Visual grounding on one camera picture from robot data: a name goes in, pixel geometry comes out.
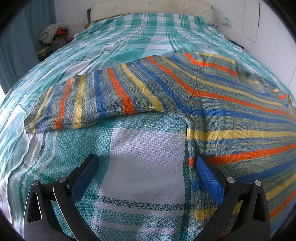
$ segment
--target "wall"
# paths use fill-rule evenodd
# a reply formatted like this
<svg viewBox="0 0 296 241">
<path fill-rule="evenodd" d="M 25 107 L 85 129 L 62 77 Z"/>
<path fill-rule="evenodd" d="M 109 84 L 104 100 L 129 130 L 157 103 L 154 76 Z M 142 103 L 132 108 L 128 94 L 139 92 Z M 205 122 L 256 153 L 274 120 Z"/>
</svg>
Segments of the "wall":
<svg viewBox="0 0 296 241">
<path fill-rule="evenodd" d="M 55 0 L 57 22 L 69 25 L 70 35 L 78 33 L 83 26 L 75 28 L 77 23 L 87 23 L 87 9 L 102 0 Z M 290 88 L 296 96 L 296 45 L 276 14 L 260 2 L 260 22 L 257 38 L 251 41 L 243 37 L 246 1 L 256 0 L 204 0 L 214 9 L 214 23 L 225 37 L 236 41 L 245 50 L 262 62 Z M 217 23 L 217 17 L 228 17 L 231 27 Z"/>
</svg>

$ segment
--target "bed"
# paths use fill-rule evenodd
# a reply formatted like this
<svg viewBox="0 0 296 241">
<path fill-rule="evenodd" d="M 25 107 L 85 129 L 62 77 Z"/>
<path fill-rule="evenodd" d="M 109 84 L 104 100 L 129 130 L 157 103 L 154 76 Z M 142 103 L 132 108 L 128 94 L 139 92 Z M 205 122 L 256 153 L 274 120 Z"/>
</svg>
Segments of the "bed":
<svg viewBox="0 0 296 241">
<path fill-rule="evenodd" d="M 91 20 L 95 18 L 93 9 Z M 75 74 L 88 74 L 152 55 L 216 54 L 234 59 L 251 73 L 261 75 L 276 87 L 283 105 L 291 108 L 293 96 L 265 66 L 230 43 L 203 17 L 183 14 L 184 9 L 181 13 L 112 12 L 112 16 L 119 16 L 105 16 L 92 22 L 71 43 L 32 68 L 9 91 L 0 110 L 0 207 L 20 234 L 32 181 L 53 182 L 66 176 L 89 153 L 97 154 L 102 163 L 76 207 L 102 240 L 193 240 L 217 207 L 205 191 L 194 197 L 186 171 L 187 125 L 177 117 L 147 112 L 112 117 L 84 129 L 27 134 L 23 121 L 40 94 Z M 295 132 L 295 122 L 289 127 Z M 164 139 L 169 145 L 163 145 Z M 289 142 L 295 142 L 295 135 Z M 267 169 L 274 175 L 262 180 L 270 195 L 269 209 L 273 211 L 272 234 L 296 202 L 295 165 L 293 159 L 277 171 Z M 220 168 L 225 176 L 241 182 L 250 182 L 257 173 L 251 167 L 253 173 L 246 169 L 241 172 L 235 165 Z M 125 181 L 131 185 L 124 186 Z M 118 188 L 112 191 L 112 185 L 120 185 L 120 192 Z M 63 231 L 71 235 L 58 207 L 54 209 Z M 224 234 L 230 229 L 231 226 L 227 227 Z"/>
</svg>

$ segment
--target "plaid blanket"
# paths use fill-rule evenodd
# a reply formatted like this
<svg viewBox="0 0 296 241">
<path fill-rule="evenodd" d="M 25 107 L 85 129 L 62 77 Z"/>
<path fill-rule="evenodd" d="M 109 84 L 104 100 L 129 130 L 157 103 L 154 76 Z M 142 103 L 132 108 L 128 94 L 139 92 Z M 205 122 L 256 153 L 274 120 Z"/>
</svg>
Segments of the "plaid blanket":
<svg viewBox="0 0 296 241">
<path fill-rule="evenodd" d="M 27 132 L 78 129 L 116 115 L 152 110 L 179 117 L 188 126 L 189 158 L 186 159 L 188 166 L 183 168 L 188 168 L 194 191 L 198 229 L 205 225 L 200 222 L 201 217 L 209 218 L 215 208 L 194 168 L 199 154 L 208 156 L 226 176 L 233 176 L 240 182 L 260 179 L 274 228 L 275 217 L 285 212 L 286 205 L 295 202 L 290 201 L 294 200 L 296 188 L 295 182 L 291 182 L 295 179 L 296 111 L 289 97 L 275 90 L 277 87 L 264 82 L 260 76 L 250 76 L 242 70 L 241 64 L 225 57 L 204 53 L 174 54 L 170 58 L 150 56 L 88 75 L 77 75 L 49 88 L 41 94 L 24 126 Z M 125 163 L 117 161 L 109 166 L 99 196 L 124 196 L 135 201 L 136 197 L 127 197 L 121 191 L 130 181 L 118 183 Z M 279 177 L 279 183 L 271 182 Z M 131 178 L 139 179 L 139 174 L 133 173 Z M 290 184 L 284 193 L 282 182 Z M 157 196 L 159 185 L 152 183 Z M 186 197 L 183 208 L 179 238 L 187 240 L 192 207 Z M 238 210 L 239 204 L 224 233 L 231 229 Z M 92 228 L 96 229 L 98 224 L 105 228 L 114 225 L 100 221 L 92 223 Z"/>
<path fill-rule="evenodd" d="M 186 172 L 188 170 L 188 153 L 186 153 L 188 148 L 185 139 L 187 125 L 183 120 L 165 113 L 145 112 L 116 116 L 89 128 L 76 130 L 27 134 L 23 126 L 25 117 L 31 112 L 41 93 L 68 80 L 74 74 L 89 74 L 94 70 L 114 67 L 152 55 L 169 57 L 174 53 L 196 51 L 232 58 L 240 62 L 244 69 L 263 76 L 263 81 L 273 86 L 272 89 L 275 91 L 278 87 L 279 90 L 289 94 L 288 89 L 266 67 L 230 43 L 214 26 L 205 23 L 201 17 L 163 13 L 127 14 L 92 23 L 71 43 L 35 66 L 13 86 L 0 106 L 0 208 L 21 234 L 24 205 L 34 178 L 42 182 L 52 182 L 60 176 L 70 174 L 89 153 L 101 156 L 103 164 L 96 181 L 91 184 L 90 190 L 84 197 L 83 204 L 77 204 L 88 224 L 106 222 L 111 225 L 113 222 L 108 221 L 110 220 L 108 218 L 123 217 L 116 227 L 110 226 L 113 233 L 120 234 L 123 240 L 178 240 L 180 227 L 187 227 L 182 217 L 184 206 L 188 207 L 190 201 L 188 229 L 182 228 L 182 230 L 188 231 L 188 240 L 200 231 L 200 227 L 210 216 L 205 215 L 207 212 L 200 212 L 196 228 L 194 195 L 191 194 L 189 175 Z M 178 143 L 179 147 L 184 146 L 184 150 L 173 145 L 164 145 L 159 141 L 163 139 L 167 140 L 166 143 Z M 122 198 L 99 196 L 97 190 L 105 177 L 107 167 L 115 158 L 129 161 L 130 167 L 133 167 L 133 169 L 124 169 L 125 178 L 131 175 L 130 171 L 139 171 L 137 165 L 139 160 L 162 160 L 157 164 L 143 161 L 141 165 L 147 168 L 153 167 L 154 171 L 149 173 L 150 176 L 155 170 L 165 170 L 169 166 L 177 182 L 174 186 L 179 186 L 180 189 L 172 190 L 169 183 L 162 181 L 161 177 L 165 173 L 159 174 L 160 179 L 157 183 L 162 184 L 162 190 L 167 190 L 165 195 L 167 200 L 172 199 L 170 193 L 180 193 L 178 201 L 168 204 L 167 201 L 156 202 L 147 198 L 132 202 L 126 197 L 139 195 L 139 192 L 135 188 L 127 190 L 126 187 L 124 190 L 128 194 Z M 185 168 L 175 165 L 180 163 L 180 160 L 184 161 Z M 228 166 L 224 170 L 225 174 L 231 170 L 232 166 Z M 141 174 L 145 186 L 144 180 L 145 178 L 149 180 L 149 176 Z M 272 232 L 283 222 L 295 200 L 287 199 L 288 196 L 285 194 L 285 191 L 292 187 L 291 183 L 295 182 L 294 171 L 288 174 L 292 175 L 292 178 L 284 182 L 282 176 L 286 174 L 282 171 L 277 180 L 270 179 L 270 187 L 274 182 L 277 185 L 281 184 L 277 189 L 281 193 L 278 202 L 287 200 L 287 205 L 284 203 L 285 207 L 272 219 Z M 147 185 L 146 188 L 146 195 L 149 197 L 153 188 Z M 207 200 L 206 196 L 201 198 L 201 202 L 205 201 L 205 209 L 213 211 L 215 205 Z M 133 222 L 124 223 L 123 220 L 133 220 Z M 63 227 L 69 234 L 65 223 Z M 112 239 L 112 236 L 105 231 L 107 228 L 95 225 L 92 227 L 98 229 L 100 237 L 104 235 L 103 240 Z"/>
</svg>

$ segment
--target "white square on blanket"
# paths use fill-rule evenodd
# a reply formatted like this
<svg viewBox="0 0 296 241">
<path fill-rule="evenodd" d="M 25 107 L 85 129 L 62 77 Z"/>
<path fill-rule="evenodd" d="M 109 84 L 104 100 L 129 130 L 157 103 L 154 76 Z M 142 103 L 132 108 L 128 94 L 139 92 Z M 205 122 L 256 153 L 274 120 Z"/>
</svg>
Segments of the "white square on blanket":
<svg viewBox="0 0 296 241">
<path fill-rule="evenodd" d="M 99 191 L 127 201 L 184 204 L 185 134 L 114 128 Z"/>
</svg>

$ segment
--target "orange stripe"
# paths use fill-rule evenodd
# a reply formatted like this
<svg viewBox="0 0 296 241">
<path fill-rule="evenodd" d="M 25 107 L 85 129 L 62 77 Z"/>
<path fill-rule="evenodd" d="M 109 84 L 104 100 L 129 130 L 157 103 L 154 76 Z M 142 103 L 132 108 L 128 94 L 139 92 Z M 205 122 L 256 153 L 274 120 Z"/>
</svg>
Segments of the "orange stripe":
<svg viewBox="0 0 296 241">
<path fill-rule="evenodd" d="M 281 96 L 278 96 L 278 97 L 282 100 L 282 99 L 284 99 L 284 98 L 287 97 L 287 94 L 285 93 L 285 94 L 283 94 L 283 95 L 281 95 Z"/>
<path fill-rule="evenodd" d="M 195 165 L 195 159 L 193 157 L 189 157 L 188 166 L 192 167 Z"/>
<path fill-rule="evenodd" d="M 194 97 L 208 97 L 208 98 L 221 99 L 221 100 L 224 100 L 224 101 L 241 104 L 241 105 L 248 106 L 248 107 L 251 107 L 251 108 L 255 108 L 255 109 L 258 109 L 258 110 L 263 110 L 263 111 L 266 111 L 266 112 L 269 112 L 269 113 L 282 114 L 282 115 L 285 115 L 285 116 L 291 118 L 293 121 L 295 121 L 295 119 L 292 116 L 290 116 L 288 113 L 286 113 L 284 111 L 273 110 L 273 109 L 261 107 L 261 106 L 256 105 L 256 104 L 252 104 L 252 103 L 249 103 L 249 102 L 246 102 L 246 101 L 243 101 L 243 100 L 238 100 L 238 99 L 228 97 L 228 96 L 223 96 L 223 95 L 218 95 L 218 94 L 214 94 L 214 93 L 210 93 L 210 92 L 203 92 L 203 91 L 195 91 L 193 93 L 193 96 Z"/>
<path fill-rule="evenodd" d="M 123 106 L 123 113 L 125 115 L 134 114 L 135 109 L 133 108 L 133 102 L 131 101 L 131 98 L 125 93 L 124 89 L 121 87 L 120 83 L 116 79 L 112 68 L 108 68 L 108 74 L 109 74 L 111 83 L 113 84 L 114 89 L 116 90 L 116 93 L 119 95 L 121 99 L 122 106 Z"/>
<path fill-rule="evenodd" d="M 296 143 L 287 146 L 275 147 L 271 149 L 249 151 L 244 153 L 237 153 L 225 156 L 209 157 L 208 160 L 212 165 L 220 165 L 237 161 L 245 161 L 265 156 L 275 155 L 296 148 Z"/>
<path fill-rule="evenodd" d="M 182 81 L 181 79 L 178 78 L 178 76 L 176 76 L 170 69 L 168 69 L 167 67 L 158 64 L 153 58 L 152 56 L 147 57 L 147 59 L 152 63 L 157 65 L 162 71 L 164 71 L 165 73 L 167 73 L 168 75 L 170 75 L 171 77 L 173 77 L 179 85 L 181 85 L 183 87 L 183 89 L 185 89 L 189 94 L 192 94 L 194 89 L 191 88 L 188 84 L 186 84 L 184 81 Z"/>
<path fill-rule="evenodd" d="M 294 192 L 292 192 L 292 194 L 285 201 L 283 201 L 277 208 L 275 208 L 269 213 L 270 218 L 273 218 L 275 215 L 277 215 L 293 199 L 295 195 L 296 190 L 294 190 Z"/>
<path fill-rule="evenodd" d="M 227 67 L 224 67 L 224 66 L 221 66 L 221 65 L 218 65 L 218 64 L 213 64 L 213 63 L 209 63 L 209 62 L 205 63 L 205 62 L 197 61 L 192 57 L 192 55 L 190 53 L 185 53 L 185 55 L 195 65 L 198 65 L 198 66 L 201 66 L 201 67 L 212 67 L 212 68 L 219 69 L 219 70 L 222 70 L 224 72 L 230 73 L 230 74 L 234 75 L 235 77 L 237 77 L 236 71 L 234 71 L 232 69 L 229 69 Z"/>
<path fill-rule="evenodd" d="M 60 103 L 59 103 L 59 117 L 54 120 L 54 128 L 57 130 L 62 129 L 62 122 L 61 120 L 64 118 L 65 115 L 65 101 L 70 93 L 70 87 L 72 83 L 72 77 L 68 79 L 68 83 L 65 89 L 64 96 L 62 97 Z"/>
</svg>

